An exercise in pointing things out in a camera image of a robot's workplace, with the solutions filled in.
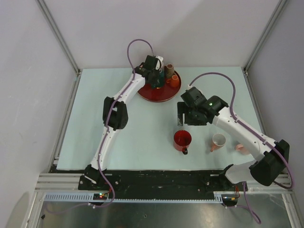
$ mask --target cable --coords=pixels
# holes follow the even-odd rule
[[[107,128],[106,134],[105,134],[105,136],[104,136],[104,138],[103,138],[103,140],[102,140],[102,142],[101,142],[101,145],[100,145],[100,147],[99,147],[98,158],[97,158],[97,164],[98,164],[99,172],[100,172],[101,176],[103,177],[103,179],[104,179],[104,180],[108,183],[108,185],[110,186],[110,190],[113,192],[113,197],[111,198],[111,200],[110,200],[109,203],[103,204],[103,205],[94,205],[93,208],[104,208],[104,207],[107,207],[107,206],[109,206],[109,205],[114,201],[114,199],[115,199],[115,191],[114,191],[114,188],[113,188],[112,184],[110,183],[110,181],[106,178],[106,176],[105,176],[104,173],[102,172],[102,169],[101,169],[101,166],[100,166],[100,157],[101,157],[101,150],[102,150],[102,147],[103,147],[104,142],[105,142],[105,140],[106,140],[106,138],[107,138],[107,136],[108,136],[108,134],[109,134],[109,132],[110,132],[110,128],[109,128],[108,124],[109,124],[110,116],[111,116],[111,114],[112,114],[112,110],[113,110],[113,108],[114,108],[116,102],[122,97],[122,95],[123,95],[123,94],[125,93],[125,91],[130,87],[130,85],[133,83],[133,81],[134,81],[134,79],[135,79],[135,69],[134,69],[134,66],[133,66],[133,64],[132,64],[132,62],[131,62],[131,60],[130,60],[129,49],[130,49],[130,45],[131,45],[132,43],[136,42],[136,41],[143,41],[143,42],[147,43],[147,44],[150,46],[150,48],[151,48],[152,54],[154,55],[154,51],[153,51],[153,48],[152,48],[151,44],[150,44],[148,41],[144,40],[144,39],[135,39],[135,40],[132,40],[132,41],[129,43],[129,45],[128,45],[128,48],[127,48],[127,57],[128,57],[129,63],[130,63],[131,68],[132,68],[133,77],[132,77],[132,80],[130,81],[130,83],[129,83],[129,84],[126,86],[126,88],[121,92],[121,94],[118,95],[118,97],[113,101],[113,103],[112,103],[112,105],[111,105],[111,107],[110,107],[110,111],[109,111],[109,114],[108,114],[108,116],[107,116],[107,119],[106,119],[106,122],[105,122],[105,125],[104,125],[104,126]],[[50,214],[59,215],[59,214],[66,213],[66,212],[68,212],[68,211],[70,211],[70,210],[72,210],[72,209],[74,209],[74,208],[77,208],[77,207],[80,207],[80,206],[84,206],[84,205],[91,206],[92,204],[90,204],[90,203],[80,203],[80,204],[77,204],[77,205],[75,205],[75,206],[73,206],[73,207],[71,207],[71,208],[68,208],[68,209],[64,210],[64,211],[59,211],[59,212],[50,211],[50,210],[48,210],[48,208],[47,208],[47,206],[46,206],[46,207],[45,207],[45,210],[46,210],[48,213],[50,213]]]
[[[266,139],[264,139],[263,137],[261,137],[259,134],[257,134],[253,129],[251,129],[249,126],[247,126],[245,123],[243,123],[242,121],[238,120],[237,117],[235,116],[234,114],[234,111],[233,111],[233,103],[234,103],[234,99],[235,99],[235,96],[236,96],[236,86],[234,84],[234,82],[231,80],[230,77],[228,77],[227,75],[225,74],[222,74],[222,73],[217,73],[217,72],[208,72],[208,73],[204,73],[204,74],[201,74],[199,76],[197,76],[195,79],[193,79],[193,81],[189,84],[189,86],[192,86],[192,84],[197,80],[199,79],[200,77],[202,76],[205,76],[205,75],[220,75],[220,76],[223,76],[225,77],[226,79],[228,79],[228,81],[232,84],[232,87],[233,87],[233,94],[232,94],[232,99],[231,99],[231,103],[230,103],[230,107],[229,107],[229,110],[230,110],[230,114],[231,116],[233,117],[233,119],[239,123],[241,126],[243,126],[245,129],[247,129],[249,132],[251,132],[255,137],[257,137],[259,140],[261,140],[265,145],[267,145],[270,149],[272,149],[279,157],[280,159],[283,161],[284,165],[286,166],[287,168],[287,171],[288,171],[288,174],[289,174],[289,177],[290,177],[290,182],[291,182],[291,185],[290,186],[285,186],[285,185],[282,185],[276,181],[274,181],[275,184],[277,184],[278,186],[284,188],[284,189],[292,189],[294,187],[294,176],[292,174],[292,171],[290,169],[290,166],[288,165],[287,161],[285,160],[285,158],[281,155],[281,153],[274,147],[272,146],[270,143],[268,143],[266,141]],[[244,208],[244,209],[247,209],[249,210],[251,216],[254,218],[254,220],[257,222],[257,224],[261,224],[262,221],[261,219],[258,217],[258,215],[251,209],[251,206],[250,204],[248,203],[248,199],[247,199],[247,196],[246,196],[246,189],[245,189],[245,186],[246,186],[246,182],[243,182],[243,188],[244,188],[244,197],[245,197],[245,201],[246,201],[246,204],[247,204],[247,207],[246,206],[236,206],[236,207],[239,207],[239,208]]]
[[[227,75],[225,74],[222,74],[222,73],[217,73],[217,72],[208,72],[208,73],[204,73],[204,74],[201,74],[199,76],[197,76],[195,79],[193,79],[193,81],[190,83],[189,86],[191,86],[197,79],[199,79],[200,77],[202,76],[205,76],[205,75],[220,75],[220,76],[223,76],[225,77],[226,79],[228,79],[228,81],[232,84],[232,87],[233,87],[233,94],[232,94],[232,99],[231,99],[231,103],[230,103],[230,107],[229,107],[229,110],[230,110],[230,114],[231,116],[233,117],[233,119],[239,123],[241,126],[243,126],[245,129],[247,129],[249,132],[251,132],[255,137],[257,137],[259,140],[261,140],[265,145],[267,145],[270,149],[272,149],[279,157],[280,159],[282,160],[282,162],[284,163],[284,165],[286,166],[287,168],[287,171],[288,171],[288,174],[289,174],[289,177],[290,177],[290,182],[291,182],[291,185],[290,186],[285,186],[285,185],[282,185],[276,181],[274,181],[275,184],[277,184],[278,186],[284,188],[284,189],[292,189],[294,187],[294,176],[292,174],[292,171],[290,169],[290,166],[289,164],[287,163],[287,161],[285,160],[285,158],[281,155],[281,153],[273,146],[271,145],[269,142],[266,141],[266,139],[264,139],[263,137],[261,137],[258,133],[256,133],[253,129],[251,129],[249,126],[247,126],[245,123],[243,123],[242,121],[238,120],[237,117],[235,116],[234,112],[233,112],[233,103],[234,103],[234,99],[235,99],[235,96],[236,96],[236,86],[235,84],[233,83],[233,81],[231,80],[230,77],[228,77]]]

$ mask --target red plate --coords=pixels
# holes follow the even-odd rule
[[[181,77],[176,71],[174,71],[174,73],[180,79],[180,85],[178,87],[171,87],[168,83],[165,83],[162,88],[152,89],[150,84],[146,84],[138,91],[139,95],[151,102],[169,101],[178,93],[181,88]]]

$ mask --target cup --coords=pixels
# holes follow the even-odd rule
[[[221,147],[223,147],[226,143],[226,138],[223,134],[215,134],[212,136],[211,140],[211,150],[210,152],[213,152],[214,150],[217,150]]]
[[[171,78],[174,75],[174,67],[173,64],[168,64],[165,66],[165,76],[166,79]]]
[[[166,80],[166,83],[170,83],[171,87],[178,87],[180,85],[180,79],[177,75],[173,75],[171,78]]]
[[[239,151],[243,155],[250,154],[250,152],[242,144],[236,145],[235,149],[236,149],[236,151]]]
[[[179,130],[174,134],[173,146],[176,150],[181,151],[183,154],[188,154],[188,147],[192,141],[192,137],[189,132],[185,130]]]

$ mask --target red tray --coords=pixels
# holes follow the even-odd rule
[[[180,79],[180,85],[178,87],[171,87],[168,83],[165,83],[162,88],[152,89],[150,84],[146,84],[138,91],[139,95],[151,102],[169,101],[178,93],[181,88],[181,77],[176,71],[174,71],[174,73]]]

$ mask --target table top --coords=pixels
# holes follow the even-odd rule
[[[177,126],[177,102],[187,85],[198,75],[219,72],[229,76],[236,85],[234,111],[248,124],[260,131],[249,91],[240,67],[176,67],[181,77],[181,89],[171,100],[152,103],[136,94],[127,105],[129,121],[121,130],[111,149],[108,169],[117,170],[207,170],[224,169],[230,164],[253,160],[251,155],[235,151],[237,140],[218,127],[183,126],[190,132],[192,142],[188,155],[173,147]],[[131,76],[130,68],[84,69],[80,78],[73,109],[59,154],[58,170],[82,170],[92,160],[103,132],[103,102],[114,96]],[[230,82],[218,75],[204,76],[193,86],[206,98],[217,95],[228,104],[232,97]],[[222,133],[224,147],[210,152],[214,134]]]

